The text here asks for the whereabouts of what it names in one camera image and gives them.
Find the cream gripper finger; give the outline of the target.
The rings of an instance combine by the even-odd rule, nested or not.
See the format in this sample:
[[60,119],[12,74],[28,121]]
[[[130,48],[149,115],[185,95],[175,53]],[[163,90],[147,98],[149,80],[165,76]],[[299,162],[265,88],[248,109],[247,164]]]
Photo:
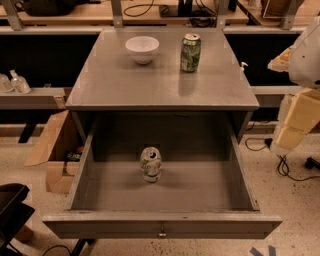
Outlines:
[[320,91],[306,89],[286,95],[281,102],[271,151],[287,155],[320,122]]
[[275,72],[288,72],[289,66],[290,66],[291,55],[292,55],[292,47],[288,47],[281,54],[279,54],[277,57],[272,59],[268,63],[267,68],[269,70],[275,71]]

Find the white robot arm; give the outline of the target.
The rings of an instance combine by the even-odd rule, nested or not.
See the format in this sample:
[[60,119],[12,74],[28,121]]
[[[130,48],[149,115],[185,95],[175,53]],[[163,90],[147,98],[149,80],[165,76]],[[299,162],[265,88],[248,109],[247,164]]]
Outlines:
[[286,155],[320,122],[320,17],[271,60],[268,68],[287,72],[291,82],[303,87],[295,95],[285,95],[280,104],[271,151]]

